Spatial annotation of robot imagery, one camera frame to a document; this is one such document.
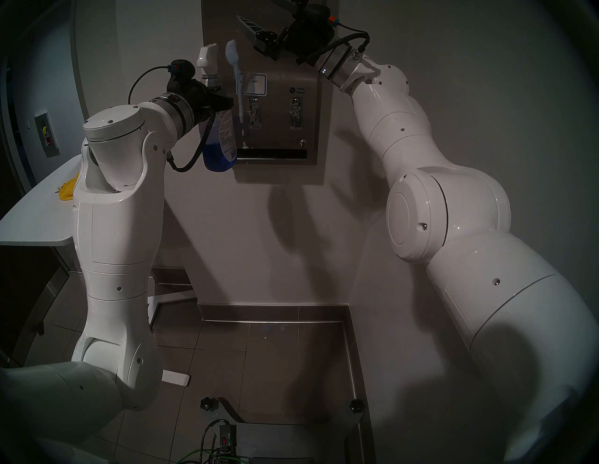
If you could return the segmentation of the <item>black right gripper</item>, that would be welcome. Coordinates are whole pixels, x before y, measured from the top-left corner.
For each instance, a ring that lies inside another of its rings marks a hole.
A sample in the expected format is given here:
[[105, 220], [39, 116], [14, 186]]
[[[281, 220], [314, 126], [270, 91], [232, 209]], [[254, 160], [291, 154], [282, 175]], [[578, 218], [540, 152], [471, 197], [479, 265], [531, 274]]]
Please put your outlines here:
[[[301, 11], [307, 0], [274, 0], [273, 3], [286, 11]], [[253, 48], [273, 61], [278, 61], [281, 53], [292, 54], [303, 61], [317, 61], [318, 55], [315, 58], [308, 56], [327, 46], [334, 37], [334, 28], [328, 20], [296, 20], [277, 34], [244, 17], [236, 18]]]

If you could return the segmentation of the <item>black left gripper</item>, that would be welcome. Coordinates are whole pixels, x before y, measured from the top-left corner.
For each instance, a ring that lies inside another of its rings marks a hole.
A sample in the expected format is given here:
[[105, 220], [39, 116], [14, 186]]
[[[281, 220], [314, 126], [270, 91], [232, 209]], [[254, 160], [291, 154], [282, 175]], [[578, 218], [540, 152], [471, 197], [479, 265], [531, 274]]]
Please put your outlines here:
[[205, 88], [194, 78], [170, 77], [166, 90], [166, 110], [174, 124], [201, 124], [217, 112], [228, 111], [234, 106], [232, 97], [209, 94], [223, 93], [221, 84]]

